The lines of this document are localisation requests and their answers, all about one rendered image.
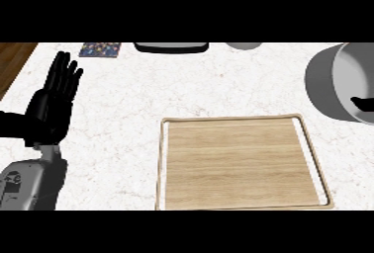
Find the grey metal pot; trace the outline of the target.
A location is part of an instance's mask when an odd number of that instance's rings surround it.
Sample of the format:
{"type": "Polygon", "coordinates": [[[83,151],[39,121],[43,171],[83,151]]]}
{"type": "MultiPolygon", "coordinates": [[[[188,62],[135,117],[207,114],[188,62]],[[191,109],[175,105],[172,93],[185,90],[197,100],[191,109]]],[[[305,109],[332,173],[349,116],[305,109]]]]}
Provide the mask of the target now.
{"type": "Polygon", "coordinates": [[[374,126],[351,98],[374,98],[374,42],[346,42],[324,49],[306,68],[306,90],[315,108],[330,118],[374,126]]]}

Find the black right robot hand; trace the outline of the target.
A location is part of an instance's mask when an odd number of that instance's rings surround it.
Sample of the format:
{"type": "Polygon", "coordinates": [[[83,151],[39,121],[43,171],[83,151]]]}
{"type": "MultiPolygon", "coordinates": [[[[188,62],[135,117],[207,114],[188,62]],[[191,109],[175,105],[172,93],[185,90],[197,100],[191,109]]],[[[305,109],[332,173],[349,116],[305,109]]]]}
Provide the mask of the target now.
{"type": "Polygon", "coordinates": [[[374,112],[374,98],[352,97],[351,101],[363,112],[374,112]]]}

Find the pale wooden tray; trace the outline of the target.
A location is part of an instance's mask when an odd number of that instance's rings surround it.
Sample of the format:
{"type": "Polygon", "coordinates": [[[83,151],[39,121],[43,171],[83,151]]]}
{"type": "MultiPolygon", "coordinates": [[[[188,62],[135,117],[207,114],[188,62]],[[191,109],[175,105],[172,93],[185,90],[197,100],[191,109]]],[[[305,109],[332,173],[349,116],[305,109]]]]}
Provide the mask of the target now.
{"type": "Polygon", "coordinates": [[[156,209],[330,209],[311,136],[299,114],[162,121],[156,209]]]}

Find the colourful patterned box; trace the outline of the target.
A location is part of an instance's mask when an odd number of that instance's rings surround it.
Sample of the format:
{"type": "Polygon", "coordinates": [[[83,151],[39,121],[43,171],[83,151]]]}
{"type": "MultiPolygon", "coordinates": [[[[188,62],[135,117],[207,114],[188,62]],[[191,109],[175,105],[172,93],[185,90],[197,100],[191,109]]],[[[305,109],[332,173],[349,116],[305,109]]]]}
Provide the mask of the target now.
{"type": "Polygon", "coordinates": [[[119,56],[120,47],[120,42],[86,42],[82,46],[79,56],[116,58],[119,56]]]}

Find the grey round object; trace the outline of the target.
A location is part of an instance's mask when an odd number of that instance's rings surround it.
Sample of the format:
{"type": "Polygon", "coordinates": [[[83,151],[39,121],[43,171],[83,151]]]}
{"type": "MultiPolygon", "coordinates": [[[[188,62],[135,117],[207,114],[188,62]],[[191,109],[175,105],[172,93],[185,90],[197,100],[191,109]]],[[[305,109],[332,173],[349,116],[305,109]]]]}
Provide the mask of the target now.
{"type": "Polygon", "coordinates": [[[250,50],[258,48],[262,43],[261,42],[228,42],[227,43],[233,48],[240,50],[250,50]]]}

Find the brown wooden cabinet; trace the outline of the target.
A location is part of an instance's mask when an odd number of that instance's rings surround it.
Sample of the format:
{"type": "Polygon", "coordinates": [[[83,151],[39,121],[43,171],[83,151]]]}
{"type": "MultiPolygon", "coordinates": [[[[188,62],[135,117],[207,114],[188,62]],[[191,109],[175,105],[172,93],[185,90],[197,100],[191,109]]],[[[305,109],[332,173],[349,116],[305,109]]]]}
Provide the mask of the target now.
{"type": "Polygon", "coordinates": [[[37,45],[36,42],[0,42],[0,100],[37,45]]]}

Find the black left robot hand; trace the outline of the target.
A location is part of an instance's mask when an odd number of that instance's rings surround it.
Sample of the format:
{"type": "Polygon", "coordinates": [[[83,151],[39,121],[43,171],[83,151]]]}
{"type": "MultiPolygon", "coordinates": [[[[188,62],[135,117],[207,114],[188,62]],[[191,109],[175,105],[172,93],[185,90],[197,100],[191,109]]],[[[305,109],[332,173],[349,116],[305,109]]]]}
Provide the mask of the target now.
{"type": "Polygon", "coordinates": [[[68,132],[73,101],[83,69],[60,51],[45,87],[34,93],[26,114],[0,111],[0,137],[23,138],[26,146],[58,145],[68,132]]]}

